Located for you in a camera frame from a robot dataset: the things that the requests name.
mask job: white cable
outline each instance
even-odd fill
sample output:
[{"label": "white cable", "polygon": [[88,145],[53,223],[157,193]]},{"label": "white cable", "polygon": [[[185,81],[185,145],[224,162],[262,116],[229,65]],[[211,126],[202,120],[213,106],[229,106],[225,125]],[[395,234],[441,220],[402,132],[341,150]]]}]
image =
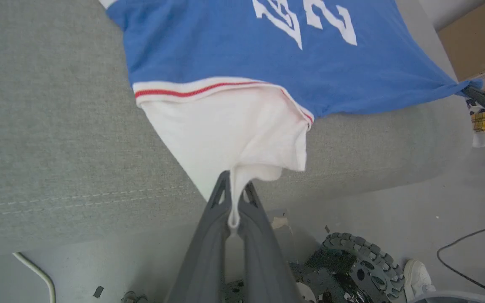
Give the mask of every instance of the white cable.
[{"label": "white cable", "polygon": [[56,303],[56,289],[53,287],[53,282],[50,277],[43,272],[40,268],[37,267],[33,262],[29,261],[24,255],[19,252],[12,253],[20,262],[22,262],[25,266],[29,267],[30,270],[35,272],[48,286],[48,292],[50,293],[50,303]]}]

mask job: gray fabric surface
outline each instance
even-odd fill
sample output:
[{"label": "gray fabric surface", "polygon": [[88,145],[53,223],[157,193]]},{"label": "gray fabric surface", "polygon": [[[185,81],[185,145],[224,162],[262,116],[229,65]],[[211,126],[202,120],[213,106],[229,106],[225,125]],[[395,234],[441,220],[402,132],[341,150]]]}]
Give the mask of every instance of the gray fabric surface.
[{"label": "gray fabric surface", "polygon": [[[453,74],[421,5],[398,2]],[[331,115],[308,134],[307,171],[258,192],[275,209],[425,180],[468,153],[469,124],[456,96]],[[0,254],[196,221],[204,203],[135,106],[97,0],[0,0]]]}]

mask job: white wall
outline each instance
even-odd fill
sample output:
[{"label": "white wall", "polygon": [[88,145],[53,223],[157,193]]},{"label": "white wall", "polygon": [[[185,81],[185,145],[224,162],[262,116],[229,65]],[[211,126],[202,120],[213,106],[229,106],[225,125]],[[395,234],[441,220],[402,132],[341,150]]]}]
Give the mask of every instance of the white wall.
[{"label": "white wall", "polygon": [[485,0],[420,0],[437,30],[446,27],[484,2]]}]

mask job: cable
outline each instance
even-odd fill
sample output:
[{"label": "cable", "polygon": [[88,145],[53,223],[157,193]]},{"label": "cable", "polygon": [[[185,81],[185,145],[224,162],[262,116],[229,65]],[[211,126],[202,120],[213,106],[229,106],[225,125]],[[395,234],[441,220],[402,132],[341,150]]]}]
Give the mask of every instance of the cable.
[{"label": "cable", "polygon": [[448,244],[448,245],[446,245],[446,246],[441,247],[439,250],[437,250],[437,259],[439,259],[439,261],[440,261],[440,262],[441,262],[443,265],[445,265],[445,266],[446,266],[448,269],[450,269],[451,271],[453,271],[453,272],[455,272],[456,274],[458,274],[458,275],[462,276],[463,278],[465,278],[465,279],[466,279],[466,280],[468,280],[469,282],[472,282],[472,283],[474,283],[474,284],[477,284],[479,287],[481,287],[481,288],[484,288],[484,289],[485,289],[485,285],[483,285],[483,284],[481,284],[481,283],[479,283],[479,282],[476,282],[475,280],[473,280],[473,279],[469,278],[468,276],[466,276],[466,275],[462,274],[461,272],[459,272],[459,271],[457,271],[457,270],[453,269],[453,268],[452,268],[452,266],[450,266],[450,265],[446,264],[446,263],[445,263],[445,262],[444,262],[444,261],[441,259],[441,256],[439,255],[439,254],[441,253],[441,251],[442,251],[442,250],[445,250],[445,249],[447,249],[447,248],[449,248],[449,247],[451,247],[451,246],[454,246],[454,245],[458,244],[458,242],[460,242],[460,241],[462,241],[462,240],[464,240],[464,239],[467,239],[467,238],[469,238],[469,237],[471,237],[471,236],[474,236],[474,235],[476,235],[476,234],[480,234],[481,232],[485,232],[485,229],[482,229],[482,230],[479,230],[479,231],[473,232],[472,234],[468,234],[468,235],[466,235],[466,236],[464,236],[464,237],[461,237],[461,238],[459,238],[458,240],[456,240],[456,241],[454,241],[454,242],[452,242],[452,243],[450,243],[450,244]]},{"label": "cable", "polygon": [[16,252],[12,253],[18,259],[20,262],[22,262],[25,266],[29,267],[30,270],[35,272],[44,282],[46,282],[46,285],[48,286],[48,292],[50,293],[50,303],[56,303],[56,289],[53,287],[53,282],[50,277],[43,272],[40,268],[38,268],[37,265],[35,265],[33,262],[29,261],[22,253]]}]

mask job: black cable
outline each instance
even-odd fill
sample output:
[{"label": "black cable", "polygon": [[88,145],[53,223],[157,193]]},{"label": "black cable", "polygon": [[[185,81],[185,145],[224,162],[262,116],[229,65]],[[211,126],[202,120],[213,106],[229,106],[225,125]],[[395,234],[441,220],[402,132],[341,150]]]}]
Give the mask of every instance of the black cable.
[{"label": "black cable", "polygon": [[453,269],[453,268],[452,268],[452,266],[450,266],[450,265],[446,264],[446,263],[445,263],[445,262],[444,262],[444,261],[441,259],[441,257],[439,256],[439,253],[441,253],[441,251],[442,251],[442,250],[447,249],[447,248],[449,248],[449,247],[451,247],[451,246],[454,246],[454,245],[458,244],[458,242],[460,242],[460,241],[462,241],[462,240],[464,240],[464,239],[466,239],[466,238],[469,238],[469,237],[471,237],[471,236],[474,236],[475,234],[480,234],[481,232],[485,232],[485,229],[482,229],[482,230],[479,230],[479,231],[473,232],[472,234],[468,234],[468,235],[466,235],[466,236],[464,236],[464,237],[461,237],[461,238],[459,238],[458,240],[456,240],[456,241],[454,241],[454,242],[452,242],[452,243],[450,243],[450,244],[448,244],[448,245],[446,245],[446,246],[441,247],[439,250],[437,250],[437,259],[439,259],[439,261],[440,261],[440,262],[441,262],[443,265],[445,265],[445,266],[446,266],[448,269],[450,269],[451,271],[453,271],[453,272],[455,272],[456,274],[458,274],[458,275],[462,276],[463,278],[465,278],[465,279],[466,279],[466,280],[468,280],[469,282],[472,282],[472,283],[474,283],[474,284],[477,284],[477,285],[478,285],[478,286],[480,286],[481,288],[484,288],[484,289],[485,289],[485,285],[483,285],[483,284],[481,284],[481,283],[479,283],[479,282],[476,282],[475,280],[473,280],[473,279],[469,278],[468,276],[465,276],[465,275],[464,275],[464,274],[462,274],[461,272],[459,272],[459,271],[457,271],[457,270]]}]

